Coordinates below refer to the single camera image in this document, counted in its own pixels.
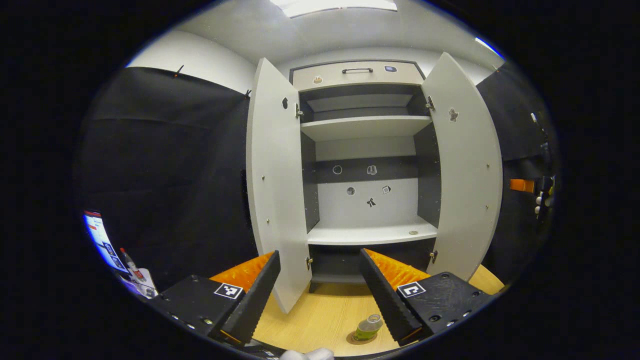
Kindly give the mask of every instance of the wooden floor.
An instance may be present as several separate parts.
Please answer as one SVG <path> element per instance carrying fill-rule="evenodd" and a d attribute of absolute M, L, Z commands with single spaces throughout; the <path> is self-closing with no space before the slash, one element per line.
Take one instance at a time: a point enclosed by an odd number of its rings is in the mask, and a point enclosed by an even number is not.
<path fill-rule="evenodd" d="M 469 283 L 492 295 L 504 287 L 482 265 Z M 371 314 L 380 314 L 380 310 L 366 285 L 323 284 L 313 294 L 305 291 L 286 315 L 281 312 L 273 295 L 270 296 L 253 337 L 302 353 L 329 348 L 336 356 L 375 354 L 398 348 L 386 326 L 368 344 L 352 345 L 347 342 L 347 335 Z"/>

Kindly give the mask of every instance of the drawer handle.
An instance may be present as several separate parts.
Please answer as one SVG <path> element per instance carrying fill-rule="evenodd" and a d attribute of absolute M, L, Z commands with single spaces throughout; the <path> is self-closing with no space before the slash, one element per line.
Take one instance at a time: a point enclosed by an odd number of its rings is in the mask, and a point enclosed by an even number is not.
<path fill-rule="evenodd" d="M 351 71 L 351 70 L 368 70 L 369 72 L 373 72 L 373 69 L 372 69 L 372 68 L 370 68 L 370 67 L 355 67 L 355 68 L 353 68 L 353 69 L 343 69 L 343 70 L 342 70 L 342 73 L 343 73 L 343 74 L 346 74 L 346 73 L 347 73 L 347 71 Z"/>

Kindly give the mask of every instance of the cabinet leg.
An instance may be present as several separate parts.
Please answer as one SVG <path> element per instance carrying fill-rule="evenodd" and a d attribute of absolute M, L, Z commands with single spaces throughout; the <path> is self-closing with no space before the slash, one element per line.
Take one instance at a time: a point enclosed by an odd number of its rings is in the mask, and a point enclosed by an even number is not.
<path fill-rule="evenodd" d="M 309 293 L 310 293 L 310 294 L 315 293 L 315 292 L 316 292 L 316 290 L 320 287 L 320 284 L 322 284 L 322 283 L 321 283 L 321 282 L 314 282 L 314 281 L 312 281 L 312 282 L 309 284 Z"/>

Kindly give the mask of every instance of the white glove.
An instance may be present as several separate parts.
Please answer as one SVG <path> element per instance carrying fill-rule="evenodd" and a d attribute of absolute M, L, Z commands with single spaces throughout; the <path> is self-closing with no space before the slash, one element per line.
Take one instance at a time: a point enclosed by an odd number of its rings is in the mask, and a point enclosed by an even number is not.
<path fill-rule="evenodd" d="M 333 360 L 333 351 L 323 347 L 306 354 L 295 350 L 287 350 L 280 356 L 280 360 Z"/>

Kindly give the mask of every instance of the ceiling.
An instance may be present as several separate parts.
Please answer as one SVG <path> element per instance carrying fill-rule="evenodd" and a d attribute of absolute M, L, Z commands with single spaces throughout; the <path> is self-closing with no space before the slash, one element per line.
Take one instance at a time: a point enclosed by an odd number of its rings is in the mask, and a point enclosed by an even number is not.
<path fill-rule="evenodd" d="M 175 29 L 220 44 L 257 64 L 355 47 L 411 47 L 449 54 L 492 69 L 503 61 L 464 25 L 419 0 L 396 0 L 397 12 L 347 8 L 288 18 L 269 0 L 230 0 Z"/>

